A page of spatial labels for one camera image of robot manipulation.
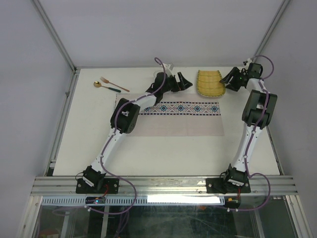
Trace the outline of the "yellow woven pattern plate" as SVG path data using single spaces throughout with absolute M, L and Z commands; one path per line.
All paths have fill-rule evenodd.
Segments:
M 226 89 L 219 70 L 199 70 L 196 78 L 197 92 L 204 97 L 221 97 Z

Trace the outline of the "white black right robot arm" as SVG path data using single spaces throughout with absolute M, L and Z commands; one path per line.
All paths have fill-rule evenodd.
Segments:
M 244 126 L 238 150 L 228 169 L 220 175 L 223 193 L 247 186 L 251 177 L 248 165 L 255 144 L 272 120 L 278 96 L 266 89 L 262 73 L 261 64 L 245 61 L 242 69 L 234 67 L 220 80 L 227 89 L 237 92 L 244 87 L 250 93 L 242 113 Z

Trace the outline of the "gold spoon green handle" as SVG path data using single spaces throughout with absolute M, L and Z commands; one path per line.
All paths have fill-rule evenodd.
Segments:
M 117 93 L 121 93 L 121 90 L 115 89 L 115 88 L 112 88 L 112 87 L 103 86 L 99 81 L 95 81 L 95 82 L 93 83 L 93 85 L 94 85 L 96 88 L 101 88 L 101 87 L 103 87 L 103 88 L 109 89 L 109 90 L 111 90 L 111 91 L 114 91 L 114 92 L 117 92 Z

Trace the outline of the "patterned white placemat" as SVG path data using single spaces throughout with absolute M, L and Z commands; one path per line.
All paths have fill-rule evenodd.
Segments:
M 165 94 L 139 112 L 129 136 L 224 136 L 220 104 L 198 94 Z

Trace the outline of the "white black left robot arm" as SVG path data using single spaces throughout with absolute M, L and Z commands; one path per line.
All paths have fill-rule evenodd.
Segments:
M 134 130 L 139 112 L 157 105 L 164 93 L 185 91 L 192 86 L 193 83 L 185 79 L 181 72 L 176 76 L 159 72 L 154 83 L 140 97 L 134 100 L 121 98 L 111 116 L 110 131 L 102 150 L 78 180 L 80 188 L 92 193 L 104 191 L 105 162 L 114 155 L 122 140 Z

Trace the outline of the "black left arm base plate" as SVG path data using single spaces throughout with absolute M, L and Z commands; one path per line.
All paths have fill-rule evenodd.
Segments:
M 104 178 L 94 185 L 92 182 L 79 178 L 75 189 L 76 194 L 118 194 L 119 179 Z

